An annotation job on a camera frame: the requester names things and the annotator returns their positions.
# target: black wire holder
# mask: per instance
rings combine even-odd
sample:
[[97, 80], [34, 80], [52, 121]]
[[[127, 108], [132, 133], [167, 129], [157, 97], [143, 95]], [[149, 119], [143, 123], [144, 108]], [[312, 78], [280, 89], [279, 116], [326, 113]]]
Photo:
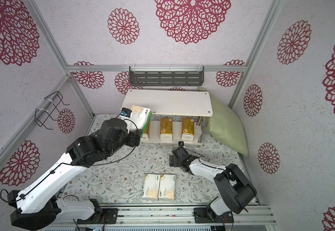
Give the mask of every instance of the black wire holder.
[[[54, 95], [54, 94], [56, 94], [56, 96], [55, 96], [53, 99], [50, 99], [50, 97], [51, 97], [52, 95]], [[60, 99], [60, 101], [55, 105], [55, 104], [53, 103], [53, 101], [56, 99], [56, 97], [58, 97], [58, 98]], [[47, 97], [45, 97], [45, 99], [47, 99], [47, 100], [50, 101], [50, 104], [48, 104], [46, 108], [36, 108], [36, 109], [35, 109], [35, 113], [34, 113], [34, 122], [35, 122], [38, 126], [40, 126], [40, 127], [43, 126], [43, 127], [45, 127], [46, 129], [48, 129], [48, 130], [53, 130], [53, 128], [48, 128], [48, 127], [46, 127], [46, 126], [45, 126], [45, 122], [47, 121], [48, 118], [51, 118], [53, 121], [58, 121], [57, 119], [52, 118], [51, 114], [54, 112], [55, 109], [60, 113], [59, 109], [57, 108], [57, 106], [60, 104], [60, 102], [61, 102], [62, 104], [64, 104], [65, 106], [70, 105], [70, 104], [65, 104], [65, 103], [62, 101], [63, 98], [64, 98], [64, 97], [61, 95], [61, 93], [60, 93], [59, 91], [55, 91], [54, 93], [52, 93], [52, 94], [48, 95]], [[47, 108], [48, 108], [50, 105], [53, 105], [53, 106], [54, 106], [54, 109], [53, 109], [50, 113], [48, 113]], [[44, 111], [44, 112], [47, 113], [47, 115], [48, 115], [47, 118], [45, 119], [45, 121], [43, 121], [43, 122], [41, 122], [41, 121], [39, 120], [39, 118], [40, 118], [40, 117], [42, 116], [42, 114], [43, 114], [42, 111]]]

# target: metal bracket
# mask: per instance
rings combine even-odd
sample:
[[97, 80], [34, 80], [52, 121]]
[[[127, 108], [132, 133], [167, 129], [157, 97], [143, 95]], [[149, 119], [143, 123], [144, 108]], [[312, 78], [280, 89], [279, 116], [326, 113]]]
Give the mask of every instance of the metal bracket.
[[116, 224], [116, 219], [118, 218], [117, 208], [103, 208], [102, 216], [106, 217], [106, 222], [101, 221], [100, 224]]
[[233, 223], [233, 213], [232, 211], [226, 212], [223, 215], [216, 216], [214, 221], [212, 221], [207, 215], [207, 208], [194, 208], [194, 221], [198, 224], [202, 223]]
[[204, 67], [198, 72], [188, 71], [135, 71], [129, 67], [129, 80], [132, 86], [202, 86], [204, 81]]

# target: shelf lower tier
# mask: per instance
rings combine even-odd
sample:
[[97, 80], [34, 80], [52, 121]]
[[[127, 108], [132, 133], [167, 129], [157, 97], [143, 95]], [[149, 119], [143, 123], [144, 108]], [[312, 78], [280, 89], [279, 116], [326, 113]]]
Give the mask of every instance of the shelf lower tier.
[[[194, 123], [194, 139], [193, 141], [184, 141], [184, 144], [188, 145], [202, 145], [198, 143], [198, 139], [202, 134], [201, 126], [197, 126]], [[151, 121], [149, 128], [149, 140], [141, 139], [142, 143], [167, 143], [178, 145], [182, 138], [182, 122], [173, 121], [173, 140], [172, 141], [161, 141], [160, 140], [160, 121]]]

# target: wall shelf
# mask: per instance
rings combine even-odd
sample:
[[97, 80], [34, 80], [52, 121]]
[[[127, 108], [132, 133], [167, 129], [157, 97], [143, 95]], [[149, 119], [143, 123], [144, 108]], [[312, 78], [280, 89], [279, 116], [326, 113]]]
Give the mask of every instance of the wall shelf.
[[[204, 116], [211, 117], [212, 107], [208, 92], [176, 91], [176, 90], [138, 90], [129, 89], [122, 107], [132, 105], [150, 108], [155, 115]], [[194, 140], [184, 141], [186, 144], [199, 143], [202, 134], [201, 125], [194, 123]], [[151, 121], [149, 140], [141, 139], [143, 143], [178, 144], [182, 137], [182, 122], [173, 121], [173, 140], [160, 140], [160, 121]]]
[[213, 116], [208, 92], [129, 89], [122, 107], [150, 108], [155, 115]]

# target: wall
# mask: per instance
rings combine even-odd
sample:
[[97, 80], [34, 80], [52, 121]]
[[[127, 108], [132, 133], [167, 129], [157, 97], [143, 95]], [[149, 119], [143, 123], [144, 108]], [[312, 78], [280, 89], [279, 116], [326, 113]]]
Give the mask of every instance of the wall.
[[[5, 10], [24, 13], [13, 22]], [[0, 7], [0, 36], [1, 150], [64, 74], [22, 4]]]
[[[0, 150], [63, 76], [22, 2], [8, 0], [0, 5]], [[11, 154], [0, 171], [0, 190], [25, 188], [54, 164], [70, 142], [83, 135], [88, 114], [69, 83], [61, 93], [70, 105], [60, 107], [60, 115], [53, 114], [59, 122], [46, 121], [53, 130], [35, 127]], [[11, 212], [13, 208], [0, 200], [0, 230], [22, 230], [11, 227]]]
[[335, 1], [285, 2], [234, 112], [280, 230], [335, 230]]
[[[70, 143], [82, 136], [90, 121], [87, 112], [80, 104], [72, 86], [67, 83], [62, 89], [63, 102], [69, 105], [59, 104], [59, 112], [55, 110], [52, 117], [44, 126], [36, 126], [25, 138], [21, 147], [13, 153], [13, 156], [0, 171], [0, 190], [22, 190], [33, 183], [65, 152]], [[11, 206], [0, 200], [0, 230], [23, 230], [11, 226], [10, 214], [14, 211]]]
[[[70, 65], [243, 65], [272, 0], [173, 2], [61, 0], [36, 4]], [[127, 72], [83, 72], [75, 77], [96, 114], [118, 113], [131, 88]], [[203, 87], [228, 104], [238, 79], [239, 73], [205, 72]]]

